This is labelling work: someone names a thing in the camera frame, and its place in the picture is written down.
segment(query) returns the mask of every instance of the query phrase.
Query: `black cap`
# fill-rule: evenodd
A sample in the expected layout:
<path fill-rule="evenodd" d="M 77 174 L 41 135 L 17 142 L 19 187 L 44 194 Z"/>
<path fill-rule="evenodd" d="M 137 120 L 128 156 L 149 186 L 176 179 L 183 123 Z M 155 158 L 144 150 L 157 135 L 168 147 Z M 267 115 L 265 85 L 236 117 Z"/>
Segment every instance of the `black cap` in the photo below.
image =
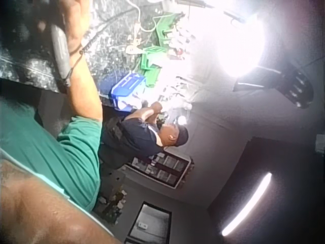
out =
<path fill-rule="evenodd" d="M 185 126 L 178 125 L 179 134 L 175 146 L 182 146 L 188 141 L 188 130 Z"/>

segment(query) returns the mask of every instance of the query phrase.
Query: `person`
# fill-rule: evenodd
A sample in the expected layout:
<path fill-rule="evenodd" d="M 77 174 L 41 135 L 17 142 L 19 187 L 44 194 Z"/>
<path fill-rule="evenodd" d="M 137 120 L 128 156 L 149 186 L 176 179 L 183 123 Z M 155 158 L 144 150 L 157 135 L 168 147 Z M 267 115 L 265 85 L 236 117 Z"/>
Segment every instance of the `person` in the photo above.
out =
<path fill-rule="evenodd" d="M 81 56 L 81 39 L 89 26 L 89 0 L 60 0 L 59 4 L 73 67 Z M 2 8 L 1 16 L 8 21 L 10 16 L 6 14 L 9 11 Z M 75 115 L 56 140 L 34 120 L 33 107 L 1 96 L 0 147 L 34 173 L 64 189 L 84 210 L 91 211 L 100 187 L 97 152 L 103 112 L 84 55 L 75 65 L 70 82 L 68 97 Z M 10 91 L 2 87 L 1 92 L 3 95 Z"/>
<path fill-rule="evenodd" d="M 0 243 L 120 244 L 48 179 L 0 149 Z"/>
<path fill-rule="evenodd" d="M 163 124 L 158 129 L 162 108 L 161 103 L 155 102 L 125 118 L 104 122 L 99 158 L 110 168 L 118 169 L 134 157 L 146 158 L 163 152 L 165 147 L 184 145 L 188 141 L 185 126 Z"/>

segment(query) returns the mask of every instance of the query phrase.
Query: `green shirt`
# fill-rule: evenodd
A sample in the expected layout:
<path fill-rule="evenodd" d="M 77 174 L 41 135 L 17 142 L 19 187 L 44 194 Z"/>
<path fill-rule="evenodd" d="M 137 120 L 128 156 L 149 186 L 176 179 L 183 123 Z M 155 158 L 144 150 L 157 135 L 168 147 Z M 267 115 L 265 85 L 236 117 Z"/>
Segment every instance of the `green shirt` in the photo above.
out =
<path fill-rule="evenodd" d="M 34 113 L 25 104 L 0 100 L 0 147 L 91 211 L 100 186 L 97 151 L 102 123 L 72 117 L 55 140 L 34 120 Z"/>

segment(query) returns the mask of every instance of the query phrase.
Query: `fluorescent light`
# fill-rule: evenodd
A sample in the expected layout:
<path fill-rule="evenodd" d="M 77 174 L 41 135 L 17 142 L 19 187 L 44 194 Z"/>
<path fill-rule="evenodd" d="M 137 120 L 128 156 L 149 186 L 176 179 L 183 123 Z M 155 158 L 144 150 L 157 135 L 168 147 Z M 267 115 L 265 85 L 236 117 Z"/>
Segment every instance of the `fluorescent light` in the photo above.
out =
<path fill-rule="evenodd" d="M 257 66 L 264 45 L 263 25 L 255 17 L 241 28 L 227 25 L 218 39 L 221 66 L 230 76 L 243 76 Z"/>
<path fill-rule="evenodd" d="M 243 220 L 244 218 L 249 214 L 249 212 L 253 209 L 253 207 L 257 204 L 263 193 L 265 192 L 266 188 L 268 187 L 270 181 L 271 181 L 271 173 L 268 173 L 262 180 L 261 184 L 259 185 L 258 189 L 252 196 L 252 198 L 249 200 L 249 202 L 246 204 L 246 206 L 243 208 L 243 210 L 240 211 L 240 213 L 234 218 L 233 221 L 231 221 L 230 224 L 227 225 L 227 227 L 224 228 L 222 231 L 222 235 L 226 236 L 229 235 Z"/>
<path fill-rule="evenodd" d="M 180 126 L 183 126 L 183 125 L 187 124 L 186 117 L 185 116 L 179 116 L 178 119 L 177 119 L 177 123 Z"/>

